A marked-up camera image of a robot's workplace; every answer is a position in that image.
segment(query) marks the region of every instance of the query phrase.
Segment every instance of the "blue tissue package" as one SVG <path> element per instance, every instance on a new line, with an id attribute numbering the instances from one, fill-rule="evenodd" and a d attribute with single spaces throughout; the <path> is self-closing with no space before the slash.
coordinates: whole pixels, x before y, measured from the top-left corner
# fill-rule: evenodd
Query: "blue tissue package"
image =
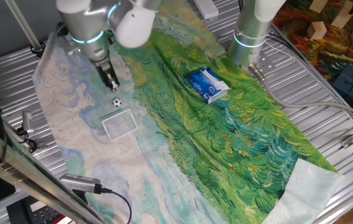
<path id="1" fill-rule="evenodd" d="M 189 76 L 189 81 L 207 103 L 212 103 L 224 96 L 229 89 L 208 67 L 193 72 Z"/>

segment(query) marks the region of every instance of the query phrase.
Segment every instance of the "aluminum slotted surface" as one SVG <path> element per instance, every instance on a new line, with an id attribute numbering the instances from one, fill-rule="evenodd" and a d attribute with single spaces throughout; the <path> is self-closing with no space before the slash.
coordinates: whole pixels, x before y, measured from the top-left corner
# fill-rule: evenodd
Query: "aluminum slotted surface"
<path id="1" fill-rule="evenodd" d="M 239 16 L 239 4 L 237 0 L 213 1 L 219 15 L 212 20 L 204 20 L 193 0 L 188 0 L 204 25 L 227 48 Z M 267 43 L 278 50 L 284 49 L 271 40 Z M 274 71 L 265 76 L 277 97 L 288 103 L 344 102 L 312 66 L 303 66 L 303 62 L 299 63 L 294 57 L 278 50 L 265 44 L 262 51 L 274 66 Z M 31 80 L 31 74 L 38 61 L 39 59 L 30 53 L 30 49 L 0 58 L 0 107 L 4 111 L 4 119 L 15 128 L 22 123 L 22 110 L 32 111 L 35 127 L 32 138 L 43 139 L 47 143 L 46 150 L 37 150 L 34 155 L 52 172 L 60 175 L 66 172 L 65 162 L 51 134 Z M 353 119 L 339 108 L 318 106 L 302 109 L 282 108 L 282 110 L 338 172 L 346 177 L 323 213 L 353 197 L 353 148 L 344 149 L 341 145 L 344 139 L 353 134 Z M 334 216 L 346 212 L 351 206 L 353 203 L 338 210 Z M 4 223 L 4 220 L 7 220 L 5 206 L 0 205 L 0 223 Z"/>
<path id="2" fill-rule="evenodd" d="M 34 90 L 32 74 L 39 62 L 30 48 L 0 57 L 0 108 L 2 117 L 14 129 L 22 125 L 22 111 L 32 112 L 34 134 L 29 137 L 44 142 L 33 156 L 57 177 L 69 173 L 65 161 L 41 109 Z M 0 223 L 9 222 L 6 206 L 28 196 L 17 189 L 14 195 L 0 201 Z"/>
<path id="3" fill-rule="evenodd" d="M 131 110 L 123 111 L 103 120 L 102 125 L 111 141 L 121 138 L 138 128 Z"/>

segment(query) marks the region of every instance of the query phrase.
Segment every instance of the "green patterned cloth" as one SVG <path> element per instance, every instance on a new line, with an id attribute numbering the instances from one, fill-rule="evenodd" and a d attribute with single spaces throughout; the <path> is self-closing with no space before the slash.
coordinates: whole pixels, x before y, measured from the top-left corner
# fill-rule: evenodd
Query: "green patterned cloth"
<path id="1" fill-rule="evenodd" d="M 48 45 L 34 83 L 66 163 L 126 195 L 136 223 L 261 223 L 298 158 L 335 171 L 226 57 L 185 1 L 164 2 L 144 46 L 111 48 L 122 84 L 117 93 L 105 89 L 86 58 L 72 60 L 57 43 Z M 202 67 L 230 87 L 210 105 L 188 79 Z M 109 142 L 101 120 L 115 111 L 116 96 L 133 111 L 138 130 Z M 107 222 L 122 223 L 112 211 L 125 205 L 115 198 L 89 202 Z"/>

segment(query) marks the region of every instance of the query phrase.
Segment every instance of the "silver cylindrical robot base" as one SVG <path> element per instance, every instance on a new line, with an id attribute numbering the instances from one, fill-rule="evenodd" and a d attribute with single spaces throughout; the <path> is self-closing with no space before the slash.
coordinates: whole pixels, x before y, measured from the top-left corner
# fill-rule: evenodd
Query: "silver cylindrical robot base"
<path id="1" fill-rule="evenodd" d="M 255 1 L 246 0 L 237 19 L 232 42 L 227 50 L 229 58 L 243 70 L 249 72 L 249 65 L 257 64 L 260 51 L 269 32 L 272 20 L 259 21 L 255 15 Z"/>
<path id="2" fill-rule="evenodd" d="M 232 39 L 227 54 L 236 65 L 240 65 L 244 71 L 249 72 L 249 65 L 259 62 L 261 50 L 262 45 L 258 47 L 245 47 L 235 39 Z"/>

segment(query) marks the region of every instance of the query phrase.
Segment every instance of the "small soccer ball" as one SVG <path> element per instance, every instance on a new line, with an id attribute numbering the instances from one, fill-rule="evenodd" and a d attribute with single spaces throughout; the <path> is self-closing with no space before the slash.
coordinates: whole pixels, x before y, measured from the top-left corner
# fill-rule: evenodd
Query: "small soccer ball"
<path id="1" fill-rule="evenodd" d="M 121 100 L 119 98 L 114 99 L 113 106 L 115 106 L 115 107 L 121 106 Z"/>

